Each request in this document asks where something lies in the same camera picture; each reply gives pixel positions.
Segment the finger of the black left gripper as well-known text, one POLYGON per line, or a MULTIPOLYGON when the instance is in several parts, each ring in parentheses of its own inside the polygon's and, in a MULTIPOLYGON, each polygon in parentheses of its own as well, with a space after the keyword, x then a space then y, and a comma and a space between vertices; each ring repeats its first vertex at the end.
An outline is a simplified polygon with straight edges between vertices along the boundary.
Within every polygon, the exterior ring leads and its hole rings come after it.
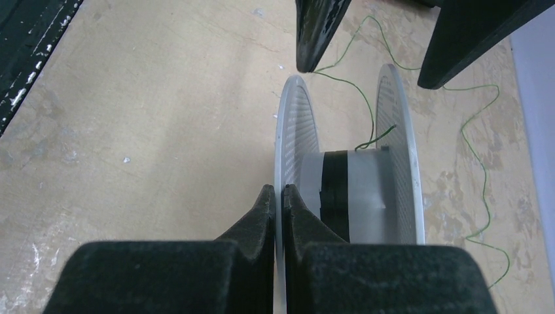
POLYGON ((338 29, 350 0, 296 0, 296 69, 313 73, 338 29))
POLYGON ((439 15, 418 86, 437 90, 489 49, 554 5, 553 0, 428 1, 439 15))

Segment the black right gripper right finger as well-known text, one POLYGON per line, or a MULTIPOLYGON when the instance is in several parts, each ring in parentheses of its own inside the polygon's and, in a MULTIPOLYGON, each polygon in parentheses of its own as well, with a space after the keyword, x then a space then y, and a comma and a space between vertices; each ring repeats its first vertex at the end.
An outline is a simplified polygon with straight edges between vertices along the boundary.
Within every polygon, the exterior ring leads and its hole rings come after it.
POLYGON ((348 243, 293 184, 282 226, 288 313, 497 311, 478 264, 458 247, 348 243))

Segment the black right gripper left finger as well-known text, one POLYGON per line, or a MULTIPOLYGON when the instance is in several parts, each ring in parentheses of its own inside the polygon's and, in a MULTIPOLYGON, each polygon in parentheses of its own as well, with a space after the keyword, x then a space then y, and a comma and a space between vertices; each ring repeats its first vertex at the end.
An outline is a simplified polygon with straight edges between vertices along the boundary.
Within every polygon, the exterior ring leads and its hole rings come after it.
POLYGON ((65 264, 45 313, 271 313, 276 196, 209 241, 97 241, 65 264))

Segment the white perforated spool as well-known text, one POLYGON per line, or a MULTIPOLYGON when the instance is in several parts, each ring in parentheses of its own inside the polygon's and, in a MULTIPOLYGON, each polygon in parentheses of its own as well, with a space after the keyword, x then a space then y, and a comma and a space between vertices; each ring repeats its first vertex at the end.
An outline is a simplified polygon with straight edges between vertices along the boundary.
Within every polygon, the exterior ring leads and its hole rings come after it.
POLYGON ((290 76, 277 116, 274 188, 276 262, 280 306, 287 311, 284 190, 295 185, 317 218, 349 243, 423 245, 425 228, 418 153, 399 72, 385 64, 378 75, 378 140, 368 148, 323 152, 308 87, 290 76))

